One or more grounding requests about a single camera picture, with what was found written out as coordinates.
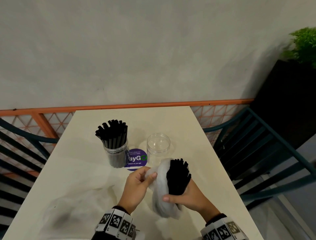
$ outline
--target black and white pattern cuff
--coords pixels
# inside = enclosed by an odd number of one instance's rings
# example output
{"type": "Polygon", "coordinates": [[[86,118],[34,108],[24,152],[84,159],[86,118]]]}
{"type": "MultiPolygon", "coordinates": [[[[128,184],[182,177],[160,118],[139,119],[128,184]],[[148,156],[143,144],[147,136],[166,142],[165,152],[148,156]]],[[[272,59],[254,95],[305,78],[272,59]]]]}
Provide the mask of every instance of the black and white pattern cuff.
{"type": "Polygon", "coordinates": [[[105,232],[120,240],[132,240],[135,229],[133,218],[129,214],[112,208],[103,215],[95,231],[105,232]]]}
{"type": "Polygon", "coordinates": [[[201,230],[204,240],[249,240],[240,227],[230,218],[222,218],[201,230]]]}

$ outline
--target person's right hand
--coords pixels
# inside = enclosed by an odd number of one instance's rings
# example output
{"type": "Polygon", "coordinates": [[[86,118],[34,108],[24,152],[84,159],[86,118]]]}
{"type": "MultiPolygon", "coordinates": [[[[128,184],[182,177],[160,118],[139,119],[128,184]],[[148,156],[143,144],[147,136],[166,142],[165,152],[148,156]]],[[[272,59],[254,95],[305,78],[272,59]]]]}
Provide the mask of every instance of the person's right hand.
{"type": "Polygon", "coordinates": [[[177,203],[197,211],[206,222],[220,214],[220,211],[204,196],[193,179],[190,180],[182,195],[164,195],[162,200],[168,203],[177,203]]]}

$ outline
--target black planter box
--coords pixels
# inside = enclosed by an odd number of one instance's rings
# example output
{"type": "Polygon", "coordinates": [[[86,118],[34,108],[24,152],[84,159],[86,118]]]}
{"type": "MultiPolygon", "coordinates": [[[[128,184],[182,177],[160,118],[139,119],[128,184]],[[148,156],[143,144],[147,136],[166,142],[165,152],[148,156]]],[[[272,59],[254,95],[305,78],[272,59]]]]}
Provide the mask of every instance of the black planter box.
{"type": "Polygon", "coordinates": [[[316,133],[316,69],[278,60],[250,108],[297,149],[316,133]]]}

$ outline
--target white table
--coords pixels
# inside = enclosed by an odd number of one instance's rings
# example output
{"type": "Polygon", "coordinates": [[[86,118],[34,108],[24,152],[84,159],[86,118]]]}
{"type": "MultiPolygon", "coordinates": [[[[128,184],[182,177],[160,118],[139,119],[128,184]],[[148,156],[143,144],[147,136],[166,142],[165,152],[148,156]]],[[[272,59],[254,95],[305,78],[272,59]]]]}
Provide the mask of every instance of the white table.
{"type": "MultiPolygon", "coordinates": [[[[130,171],[110,167],[101,141],[95,136],[97,126],[111,119],[122,119],[127,123],[130,149],[145,146],[143,143],[152,133],[162,132],[169,136],[174,145],[171,157],[184,158],[189,163],[192,178],[205,196],[221,212],[232,217],[249,239],[262,239],[190,107],[161,107],[77,111],[4,240],[37,240],[49,203],[74,189],[114,184],[112,189],[117,200],[120,199],[130,171]]],[[[147,234],[147,239],[149,235],[150,239],[194,239],[200,236],[205,222],[198,213],[185,209],[180,220],[163,219],[150,210],[150,201],[151,191],[148,190],[132,214],[137,220],[137,228],[147,234]]]]}

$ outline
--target person's left hand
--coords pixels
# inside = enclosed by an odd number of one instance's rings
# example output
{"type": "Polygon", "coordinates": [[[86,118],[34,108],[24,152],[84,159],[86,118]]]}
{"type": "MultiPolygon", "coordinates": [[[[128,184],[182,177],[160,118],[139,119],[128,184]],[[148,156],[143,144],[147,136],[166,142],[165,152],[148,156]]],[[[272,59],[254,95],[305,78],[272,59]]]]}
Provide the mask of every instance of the person's left hand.
{"type": "Polygon", "coordinates": [[[145,174],[150,167],[141,167],[132,172],[126,179],[124,191],[118,206],[123,207],[131,214],[143,200],[147,187],[156,179],[157,173],[153,173],[145,180],[145,174]]]}

